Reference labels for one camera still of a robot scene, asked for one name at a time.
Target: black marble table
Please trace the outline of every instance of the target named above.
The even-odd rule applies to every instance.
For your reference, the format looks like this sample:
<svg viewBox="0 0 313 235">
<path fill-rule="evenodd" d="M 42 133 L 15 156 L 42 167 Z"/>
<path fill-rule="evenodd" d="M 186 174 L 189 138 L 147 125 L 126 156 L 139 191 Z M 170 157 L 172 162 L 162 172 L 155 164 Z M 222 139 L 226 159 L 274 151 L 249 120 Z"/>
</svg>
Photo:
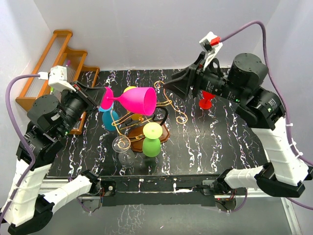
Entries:
<svg viewBox="0 0 313 235">
<path fill-rule="evenodd" d="M 154 82 L 166 82 L 177 71 L 102 71 L 96 86 L 108 86 L 114 96 L 120 96 L 128 86 L 153 87 Z M 80 81 L 91 85 L 93 77 L 92 72 L 86 72 Z M 165 101 L 163 89 L 156 89 L 156 92 L 158 101 Z M 125 169 L 112 149 L 117 132 L 105 130 L 102 113 L 95 112 L 86 118 L 81 135 L 68 136 L 64 140 L 64 148 L 58 153 L 47 177 L 75 177 L 86 169 L 101 176 L 220 174 L 229 167 L 250 168 L 267 162 L 260 141 L 235 114 L 234 104 L 215 97 L 212 108 L 203 110 L 199 107 L 201 94 L 183 101 L 170 91 L 166 93 L 175 107 L 187 114 L 188 122 L 178 124 L 176 117 L 180 114 L 166 106 L 169 116 L 165 124 L 171 136 L 162 144 L 157 157 L 148 158 L 143 153 L 136 153 L 134 167 Z M 120 116 L 126 114 L 118 102 L 115 102 L 114 109 Z"/>
</svg>

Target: table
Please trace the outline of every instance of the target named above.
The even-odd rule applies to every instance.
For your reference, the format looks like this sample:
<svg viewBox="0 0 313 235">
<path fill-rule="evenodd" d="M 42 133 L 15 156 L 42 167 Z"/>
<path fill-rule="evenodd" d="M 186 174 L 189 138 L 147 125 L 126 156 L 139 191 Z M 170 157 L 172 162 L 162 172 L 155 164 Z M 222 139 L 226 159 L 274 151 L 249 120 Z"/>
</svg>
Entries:
<svg viewBox="0 0 313 235">
<path fill-rule="evenodd" d="M 122 70 L 101 71 L 96 86 L 108 86 L 114 96 L 120 96 L 128 86 L 153 86 L 156 81 L 168 81 L 178 70 Z M 92 72 L 82 74 L 80 81 L 91 84 Z M 156 89 L 159 102 L 165 101 L 162 89 Z M 186 124 L 178 124 L 171 106 L 166 126 L 170 139 L 162 144 L 156 158 L 136 154 L 133 168 L 124 169 L 112 150 L 117 132 L 104 129 L 102 113 L 94 112 L 85 121 L 81 135 L 68 136 L 58 153 L 48 178 L 75 177 L 86 169 L 101 176 L 108 175 L 184 175 L 221 174 L 229 167 L 256 167 L 267 162 L 262 144 L 246 123 L 235 114 L 236 105 L 215 97 L 210 110 L 199 107 L 201 94 L 181 100 L 170 91 L 167 95 L 174 105 L 188 116 Z M 121 116 L 126 110 L 115 102 L 114 109 Z"/>
</svg>

